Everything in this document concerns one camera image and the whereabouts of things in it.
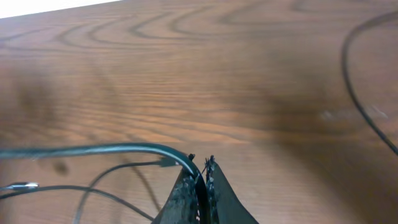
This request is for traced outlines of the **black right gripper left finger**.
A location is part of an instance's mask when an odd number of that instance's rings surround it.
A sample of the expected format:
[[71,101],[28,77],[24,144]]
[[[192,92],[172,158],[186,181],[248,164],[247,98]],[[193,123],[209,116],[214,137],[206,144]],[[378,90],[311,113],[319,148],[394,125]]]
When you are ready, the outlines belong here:
[[151,224],[200,224],[198,177],[182,168],[166,203]]

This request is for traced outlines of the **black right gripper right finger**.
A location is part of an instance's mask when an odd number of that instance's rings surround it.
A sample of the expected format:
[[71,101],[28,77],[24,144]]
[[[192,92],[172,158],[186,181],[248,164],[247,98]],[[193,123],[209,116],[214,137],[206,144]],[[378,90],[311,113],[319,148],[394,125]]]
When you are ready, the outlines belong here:
[[214,156],[206,159],[205,170],[211,223],[258,224],[239,201]]

